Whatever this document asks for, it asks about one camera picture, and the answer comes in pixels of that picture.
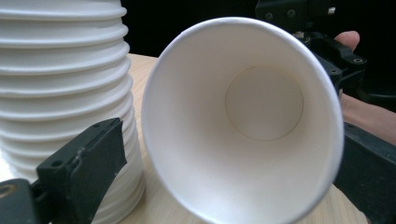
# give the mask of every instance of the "paper cup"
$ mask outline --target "paper cup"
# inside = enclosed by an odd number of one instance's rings
[[[343,150],[338,97],[317,58],[245,18],[201,22],[165,49],[142,125],[163,184],[210,223],[296,222],[327,193]]]
[[[128,163],[93,223],[119,222],[144,190],[125,13],[115,0],[0,1],[0,148],[13,176],[33,183],[78,134],[122,120]]]

